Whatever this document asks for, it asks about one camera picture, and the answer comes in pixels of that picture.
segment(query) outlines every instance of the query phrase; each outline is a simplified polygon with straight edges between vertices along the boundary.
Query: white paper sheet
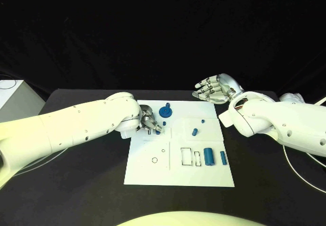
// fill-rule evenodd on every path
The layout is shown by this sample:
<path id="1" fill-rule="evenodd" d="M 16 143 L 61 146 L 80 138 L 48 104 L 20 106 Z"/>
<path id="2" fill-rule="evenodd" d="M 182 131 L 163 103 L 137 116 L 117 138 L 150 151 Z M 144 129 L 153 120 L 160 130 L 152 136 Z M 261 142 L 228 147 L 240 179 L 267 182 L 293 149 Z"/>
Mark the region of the white paper sheet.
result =
<path id="1" fill-rule="evenodd" d="M 159 110 L 168 102 L 173 114 L 163 118 Z M 149 135 L 146 130 L 140 130 L 131 138 L 124 184 L 234 187 L 230 162 L 222 165 L 221 161 L 225 147 L 214 104 L 153 100 L 139 100 L 139 104 L 152 107 L 159 124 L 163 126 L 165 121 L 166 126 L 165 133 L 157 135 L 152 131 Z M 198 128 L 196 136 L 192 136 L 193 128 Z M 205 165 L 206 147 L 214 151 L 214 166 Z M 191 166 L 182 165 L 182 148 L 191 148 Z"/>

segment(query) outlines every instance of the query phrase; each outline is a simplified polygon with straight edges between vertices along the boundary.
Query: black fabric curtain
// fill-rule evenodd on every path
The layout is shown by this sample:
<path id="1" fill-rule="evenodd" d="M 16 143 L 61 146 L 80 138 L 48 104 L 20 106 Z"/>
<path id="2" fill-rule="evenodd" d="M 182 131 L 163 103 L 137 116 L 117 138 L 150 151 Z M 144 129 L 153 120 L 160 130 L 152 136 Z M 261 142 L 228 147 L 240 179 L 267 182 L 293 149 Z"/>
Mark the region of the black fabric curtain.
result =
<path id="1" fill-rule="evenodd" d="M 192 90 L 228 73 L 245 90 L 325 97 L 322 1 L 2 2 L 0 72 L 55 89 Z"/>

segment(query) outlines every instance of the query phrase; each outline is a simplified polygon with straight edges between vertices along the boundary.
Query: white device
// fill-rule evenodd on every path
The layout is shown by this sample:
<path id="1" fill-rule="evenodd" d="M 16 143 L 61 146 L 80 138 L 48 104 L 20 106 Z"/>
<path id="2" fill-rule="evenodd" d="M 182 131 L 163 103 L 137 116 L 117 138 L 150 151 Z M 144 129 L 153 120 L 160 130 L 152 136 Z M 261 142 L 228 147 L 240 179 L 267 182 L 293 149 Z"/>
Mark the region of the white device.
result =
<path id="1" fill-rule="evenodd" d="M 326 107 L 297 102 L 276 102 L 257 92 L 245 92 L 230 75 L 221 74 L 196 84 L 204 86 L 193 96 L 215 104 L 230 101 L 219 119 L 250 137 L 270 135 L 276 141 L 315 155 L 326 157 Z"/>
<path id="2" fill-rule="evenodd" d="M 0 123 L 0 188 L 18 171 L 43 156 L 113 130 L 129 138 L 142 128 L 163 130 L 150 107 L 140 106 L 127 92 L 56 112 Z"/>

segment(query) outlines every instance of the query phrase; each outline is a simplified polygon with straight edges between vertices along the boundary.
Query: screw hole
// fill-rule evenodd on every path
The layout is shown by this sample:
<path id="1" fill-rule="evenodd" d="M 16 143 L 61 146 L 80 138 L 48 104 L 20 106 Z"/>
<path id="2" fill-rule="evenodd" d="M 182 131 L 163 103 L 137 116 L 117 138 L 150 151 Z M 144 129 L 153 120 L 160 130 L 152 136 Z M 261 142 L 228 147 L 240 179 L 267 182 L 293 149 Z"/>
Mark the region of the screw hole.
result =
<path id="1" fill-rule="evenodd" d="M 325 144 L 326 144 L 326 140 L 322 139 L 322 140 L 320 140 L 320 145 L 323 146 Z"/>

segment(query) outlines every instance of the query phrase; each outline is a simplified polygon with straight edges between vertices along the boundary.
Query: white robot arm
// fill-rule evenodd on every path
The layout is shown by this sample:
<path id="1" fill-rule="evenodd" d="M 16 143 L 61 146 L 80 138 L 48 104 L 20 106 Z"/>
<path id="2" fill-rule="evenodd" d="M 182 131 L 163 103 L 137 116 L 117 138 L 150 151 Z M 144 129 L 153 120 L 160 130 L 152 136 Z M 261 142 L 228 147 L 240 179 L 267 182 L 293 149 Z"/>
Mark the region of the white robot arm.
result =
<path id="1" fill-rule="evenodd" d="M 56 112 L 0 123 L 0 188 L 35 160 L 108 134 L 129 138 L 139 129 L 162 127 L 152 108 L 130 93 L 71 106 Z"/>
<path id="2" fill-rule="evenodd" d="M 225 127 L 234 125 L 247 137 L 264 133 L 280 144 L 326 157 L 326 107 L 276 102 L 261 93 L 245 92 L 227 74 L 206 78 L 196 88 L 201 86 L 195 97 L 215 104 L 231 102 L 219 115 Z"/>

